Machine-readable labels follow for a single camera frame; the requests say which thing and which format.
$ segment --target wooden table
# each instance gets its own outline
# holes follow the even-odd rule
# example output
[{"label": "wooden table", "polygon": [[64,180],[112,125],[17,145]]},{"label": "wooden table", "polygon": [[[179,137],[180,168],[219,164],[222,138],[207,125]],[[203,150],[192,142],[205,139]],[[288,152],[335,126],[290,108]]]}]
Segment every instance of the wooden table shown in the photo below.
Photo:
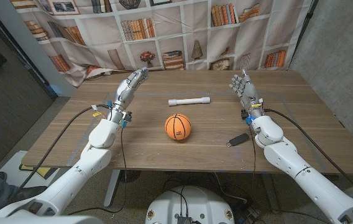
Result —
[{"label": "wooden table", "polygon": [[[242,106],[228,84],[237,71],[161,71],[150,72],[149,79],[139,87],[128,107],[133,122],[123,133],[127,167],[135,170],[183,170],[213,172],[252,172],[254,148],[252,141],[226,147],[226,143],[250,133],[241,119]],[[39,137],[22,162],[37,165],[66,123],[92,104],[114,99],[114,92],[129,73],[86,81]],[[353,174],[353,137],[339,123],[328,107],[293,71],[252,71],[249,75],[265,108],[271,108],[297,121],[320,147],[348,174]],[[168,106],[169,99],[210,96],[205,105]],[[164,130],[165,120],[174,113],[187,116],[192,131],[187,139],[174,141]],[[44,162],[45,167],[72,166],[88,141],[90,131],[99,121],[93,112],[86,112],[64,133]],[[307,141],[297,128],[277,114],[268,113],[295,144],[299,154],[322,173],[337,170]],[[266,161],[263,150],[257,152],[256,172],[280,172]],[[123,169],[120,133],[112,147],[114,157],[108,167]]]}]

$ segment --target curtain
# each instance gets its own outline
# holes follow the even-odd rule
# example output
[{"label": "curtain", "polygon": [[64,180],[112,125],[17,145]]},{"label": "curtain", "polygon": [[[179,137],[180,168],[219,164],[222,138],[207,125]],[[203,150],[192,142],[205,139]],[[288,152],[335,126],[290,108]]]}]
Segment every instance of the curtain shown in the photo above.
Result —
[{"label": "curtain", "polygon": [[11,0],[72,85],[114,70],[286,70],[311,0]]}]

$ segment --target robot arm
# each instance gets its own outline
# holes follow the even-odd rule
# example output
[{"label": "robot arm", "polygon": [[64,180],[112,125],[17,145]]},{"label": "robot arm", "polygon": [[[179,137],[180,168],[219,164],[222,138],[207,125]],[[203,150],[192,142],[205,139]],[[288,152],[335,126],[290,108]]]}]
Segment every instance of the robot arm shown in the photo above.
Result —
[{"label": "robot arm", "polygon": [[266,159],[293,178],[331,223],[353,223],[353,198],[311,167],[297,153],[294,144],[283,135],[281,127],[264,115],[262,99],[258,99],[245,71],[243,77],[235,75],[229,86],[237,93],[248,112],[246,122],[256,133],[255,141],[264,149]]},{"label": "robot arm", "polygon": [[136,70],[119,85],[108,119],[102,119],[90,133],[80,160],[72,168],[40,195],[1,209],[0,218],[14,217],[26,210],[38,216],[61,215],[86,181],[109,164],[112,155],[110,147],[114,144],[116,133],[122,122],[131,120],[131,113],[124,110],[139,85],[148,79],[148,72],[147,68]]}]

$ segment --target small orange ball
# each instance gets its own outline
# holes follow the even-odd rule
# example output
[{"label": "small orange ball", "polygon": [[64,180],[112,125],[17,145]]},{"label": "small orange ball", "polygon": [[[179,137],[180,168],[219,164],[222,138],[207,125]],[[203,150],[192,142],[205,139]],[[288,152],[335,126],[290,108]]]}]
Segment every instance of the small orange ball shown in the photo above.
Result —
[{"label": "small orange ball", "polygon": [[165,132],[174,140],[182,140],[189,136],[190,120],[183,114],[173,114],[165,121]]}]

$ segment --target vase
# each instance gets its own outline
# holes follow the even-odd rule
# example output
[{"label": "vase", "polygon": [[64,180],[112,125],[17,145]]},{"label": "vase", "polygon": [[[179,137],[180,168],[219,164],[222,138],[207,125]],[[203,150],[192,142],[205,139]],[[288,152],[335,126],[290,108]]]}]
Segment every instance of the vase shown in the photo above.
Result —
[{"label": "vase", "polygon": [[152,68],[152,67],[153,67],[152,62],[151,62],[151,61],[147,61],[147,66],[146,66],[146,67],[148,67],[148,68]]}]

